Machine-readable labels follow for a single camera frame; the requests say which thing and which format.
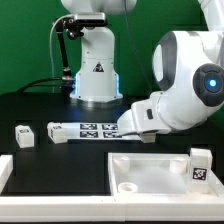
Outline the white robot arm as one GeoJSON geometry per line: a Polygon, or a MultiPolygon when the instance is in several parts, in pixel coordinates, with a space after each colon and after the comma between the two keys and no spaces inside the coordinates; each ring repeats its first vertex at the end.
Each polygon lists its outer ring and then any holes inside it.
{"type": "MultiPolygon", "coordinates": [[[[128,13],[137,0],[61,0],[64,27],[82,37],[82,63],[71,97],[91,106],[120,99],[108,15],[128,13]]],[[[198,0],[208,29],[171,31],[159,41],[153,72],[160,90],[135,102],[117,121],[121,135],[167,134],[204,122],[224,106],[224,0],[198,0]]]]}

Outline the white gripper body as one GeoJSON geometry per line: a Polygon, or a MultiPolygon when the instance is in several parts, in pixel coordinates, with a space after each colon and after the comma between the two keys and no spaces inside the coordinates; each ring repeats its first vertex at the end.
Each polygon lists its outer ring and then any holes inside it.
{"type": "Polygon", "coordinates": [[[156,109],[156,102],[147,99],[135,102],[117,121],[119,134],[147,134],[159,133],[167,134],[171,128],[167,126],[159,117],[156,109]]]}

